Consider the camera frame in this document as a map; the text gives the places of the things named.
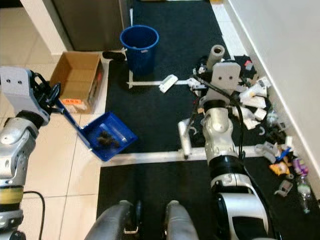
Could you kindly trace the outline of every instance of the white tile floor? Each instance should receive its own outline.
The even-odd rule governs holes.
[[[246,53],[222,4],[212,0],[212,9],[232,55]],[[96,114],[75,114],[81,126],[105,111],[108,62]],[[0,10],[0,64],[20,66],[42,74],[47,80],[56,61],[23,8]],[[0,129],[4,119],[13,117],[10,103],[0,92]],[[53,115],[40,129],[36,149],[28,164],[25,190],[41,192],[46,212],[43,240],[81,240],[96,218],[101,163],[77,137],[63,116]],[[27,239],[37,239],[41,223],[41,202],[26,194],[21,204],[24,221],[20,229]]]

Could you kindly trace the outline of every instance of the paper towel roll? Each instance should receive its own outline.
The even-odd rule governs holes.
[[[225,48],[222,45],[214,45],[211,48],[208,60],[206,61],[206,68],[211,71],[215,63],[221,62],[224,57]]]

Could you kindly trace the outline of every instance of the blue trash bin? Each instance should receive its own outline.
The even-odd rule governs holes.
[[[128,27],[122,31],[120,41],[127,48],[127,63],[135,75],[143,76],[153,72],[159,42],[159,34],[155,29],[145,25]]]

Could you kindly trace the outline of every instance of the orange label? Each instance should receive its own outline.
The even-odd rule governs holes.
[[[65,105],[79,105],[82,103],[82,101],[80,99],[66,98],[62,99],[62,103]]]

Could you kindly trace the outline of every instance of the cardboard box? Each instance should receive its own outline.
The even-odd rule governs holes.
[[[104,75],[100,55],[64,52],[50,79],[50,85],[61,83],[60,100],[71,113],[94,111]]]

